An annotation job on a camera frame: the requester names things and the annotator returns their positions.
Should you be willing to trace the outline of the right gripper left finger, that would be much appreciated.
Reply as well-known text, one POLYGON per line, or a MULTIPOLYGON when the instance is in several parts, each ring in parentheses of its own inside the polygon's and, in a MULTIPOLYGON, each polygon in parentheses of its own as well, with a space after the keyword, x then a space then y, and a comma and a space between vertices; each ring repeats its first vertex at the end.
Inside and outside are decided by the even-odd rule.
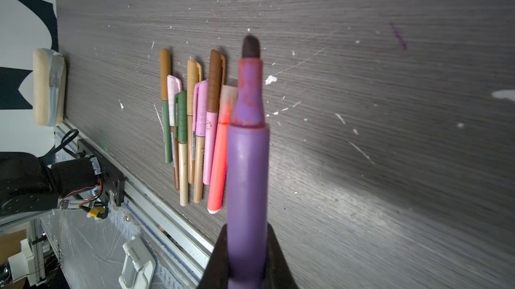
POLYGON ((228 289, 228 280, 227 226, 224 225, 197 289, 228 289))

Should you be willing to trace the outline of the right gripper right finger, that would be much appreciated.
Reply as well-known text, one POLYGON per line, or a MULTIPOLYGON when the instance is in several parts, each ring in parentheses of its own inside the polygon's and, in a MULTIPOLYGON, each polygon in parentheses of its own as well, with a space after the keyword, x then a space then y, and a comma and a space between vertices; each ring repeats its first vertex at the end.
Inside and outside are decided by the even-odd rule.
POLYGON ((299 289, 270 223, 268 223, 267 233, 265 288, 299 289))

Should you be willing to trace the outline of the pink-red marker pen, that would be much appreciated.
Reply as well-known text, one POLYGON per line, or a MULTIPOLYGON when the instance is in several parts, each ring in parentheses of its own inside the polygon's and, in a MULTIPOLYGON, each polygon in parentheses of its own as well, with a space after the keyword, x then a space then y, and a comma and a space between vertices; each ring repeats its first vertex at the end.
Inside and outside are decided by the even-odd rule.
POLYGON ((218 213, 222 207, 227 172, 227 130, 236 100, 237 87, 223 85, 207 204, 207 210, 212 215, 218 213))

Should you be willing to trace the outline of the purple marker pen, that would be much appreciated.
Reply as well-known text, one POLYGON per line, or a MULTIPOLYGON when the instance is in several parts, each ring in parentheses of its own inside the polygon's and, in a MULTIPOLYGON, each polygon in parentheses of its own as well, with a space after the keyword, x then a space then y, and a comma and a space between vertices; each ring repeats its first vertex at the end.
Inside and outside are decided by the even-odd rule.
POLYGON ((270 128, 262 99, 260 43, 245 37, 227 140, 229 288, 261 288, 266 264, 270 128))

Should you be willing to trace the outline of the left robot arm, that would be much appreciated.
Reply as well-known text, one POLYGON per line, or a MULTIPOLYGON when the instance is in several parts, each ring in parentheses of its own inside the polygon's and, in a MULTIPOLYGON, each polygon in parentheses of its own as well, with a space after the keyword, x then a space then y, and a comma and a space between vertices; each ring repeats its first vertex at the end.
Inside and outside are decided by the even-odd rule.
POLYGON ((30 153, 1 153, 1 216, 49 211, 65 196, 95 188, 97 175, 88 158, 47 165, 30 153))

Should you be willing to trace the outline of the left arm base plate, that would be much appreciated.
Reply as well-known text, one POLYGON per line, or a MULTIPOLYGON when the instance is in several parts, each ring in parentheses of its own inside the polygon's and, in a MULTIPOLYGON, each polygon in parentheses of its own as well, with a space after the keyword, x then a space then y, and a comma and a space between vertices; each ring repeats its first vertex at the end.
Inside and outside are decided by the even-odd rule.
POLYGON ((125 196, 126 176, 85 139, 79 139, 77 146, 81 156, 94 156, 98 159, 103 183, 103 194, 100 199, 109 199, 116 207, 120 207, 125 196))

